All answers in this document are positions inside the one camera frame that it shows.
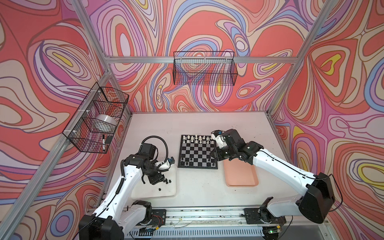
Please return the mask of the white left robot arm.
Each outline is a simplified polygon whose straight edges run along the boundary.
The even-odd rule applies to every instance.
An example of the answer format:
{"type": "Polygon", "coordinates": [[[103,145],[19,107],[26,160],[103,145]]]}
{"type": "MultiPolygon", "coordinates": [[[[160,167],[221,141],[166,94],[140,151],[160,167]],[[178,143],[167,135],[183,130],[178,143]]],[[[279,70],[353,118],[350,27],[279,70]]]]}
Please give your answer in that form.
{"type": "Polygon", "coordinates": [[[139,181],[147,176],[151,185],[165,180],[155,160],[157,148],[152,144],[141,144],[136,154],[121,161],[121,175],[105,200],[92,215],[84,215],[79,222],[80,240],[123,240],[140,222],[152,219],[152,205],[146,201],[135,201],[123,213],[127,200],[139,181]]]}

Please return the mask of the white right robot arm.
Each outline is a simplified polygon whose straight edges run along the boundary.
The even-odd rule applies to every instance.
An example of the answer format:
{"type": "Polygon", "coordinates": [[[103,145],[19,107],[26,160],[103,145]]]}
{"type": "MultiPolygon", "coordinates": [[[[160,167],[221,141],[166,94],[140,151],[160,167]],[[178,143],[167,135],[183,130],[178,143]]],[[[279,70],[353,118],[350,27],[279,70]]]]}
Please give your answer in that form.
{"type": "Polygon", "coordinates": [[[269,224],[273,219],[285,216],[304,216],[316,224],[325,221],[335,203],[330,176],[307,172],[275,156],[259,143],[247,143],[235,129],[215,130],[211,138],[217,144],[211,156],[217,161],[239,160],[261,168],[296,191],[297,194],[291,197],[268,197],[258,210],[263,223],[269,224]]]}

